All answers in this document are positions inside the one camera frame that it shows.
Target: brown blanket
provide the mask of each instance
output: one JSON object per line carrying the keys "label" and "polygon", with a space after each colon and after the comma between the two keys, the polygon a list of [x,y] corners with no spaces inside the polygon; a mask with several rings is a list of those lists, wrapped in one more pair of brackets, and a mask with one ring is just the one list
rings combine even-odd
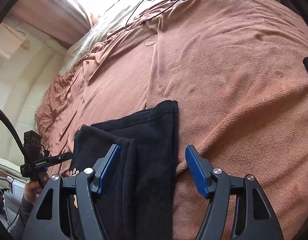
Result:
{"label": "brown blanket", "polygon": [[[146,25],[117,30],[55,78],[37,113],[43,143],[58,155],[73,150],[82,124],[177,100],[174,238],[194,239],[207,206],[184,158],[194,144],[229,175],[257,177],[289,240],[308,216],[307,41],[303,20],[273,0],[180,1]],[[232,198],[224,236],[233,213]]]}

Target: folded black fabric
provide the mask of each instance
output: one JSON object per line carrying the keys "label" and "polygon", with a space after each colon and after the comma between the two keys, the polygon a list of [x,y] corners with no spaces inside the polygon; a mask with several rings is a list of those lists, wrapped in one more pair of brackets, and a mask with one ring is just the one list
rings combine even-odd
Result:
{"label": "folded black fabric", "polygon": [[[118,120],[83,125],[74,139],[70,175],[121,147],[109,191],[95,199],[109,240],[172,239],[172,206],[178,150],[178,106],[164,101]],[[74,233],[84,239],[75,198]]]}

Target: gray cloth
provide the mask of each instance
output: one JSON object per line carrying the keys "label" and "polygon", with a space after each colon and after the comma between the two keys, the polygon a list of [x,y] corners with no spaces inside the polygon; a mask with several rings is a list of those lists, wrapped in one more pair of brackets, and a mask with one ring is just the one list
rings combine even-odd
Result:
{"label": "gray cloth", "polygon": [[30,213],[32,212],[32,209],[33,205],[27,202],[23,196],[22,203],[20,205],[19,217],[16,221],[15,226],[9,232],[15,240],[22,240],[25,225],[27,223]]}

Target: paw print design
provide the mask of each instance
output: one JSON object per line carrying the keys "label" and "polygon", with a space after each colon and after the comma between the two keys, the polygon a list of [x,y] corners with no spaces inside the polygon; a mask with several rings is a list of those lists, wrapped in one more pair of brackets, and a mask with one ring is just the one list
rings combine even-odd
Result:
{"label": "paw print design", "polygon": [[[79,170],[76,170],[76,168],[73,169],[73,171],[69,171],[69,176],[76,176],[79,174]],[[77,198],[76,198],[76,195],[74,195],[74,205],[76,208],[78,208],[78,205],[77,205]]]}
{"label": "paw print design", "polygon": [[76,175],[78,175],[78,174],[79,174],[79,171],[76,170],[76,168],[74,168],[73,171],[70,171],[70,172],[69,172],[69,176],[70,176],[70,177],[71,177],[71,176],[76,176]]}

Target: person's arm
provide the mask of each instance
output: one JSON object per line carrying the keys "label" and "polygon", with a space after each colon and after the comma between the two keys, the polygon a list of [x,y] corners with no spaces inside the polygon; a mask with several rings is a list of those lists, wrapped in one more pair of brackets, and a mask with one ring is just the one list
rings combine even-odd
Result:
{"label": "person's arm", "polygon": [[[49,176],[46,174],[43,181],[47,182],[48,180]],[[39,186],[37,181],[31,180],[25,185],[24,196],[19,210],[19,218],[17,219],[15,226],[9,232],[15,240],[22,239],[29,215],[36,204],[36,198],[39,197],[41,192],[42,188]]]}

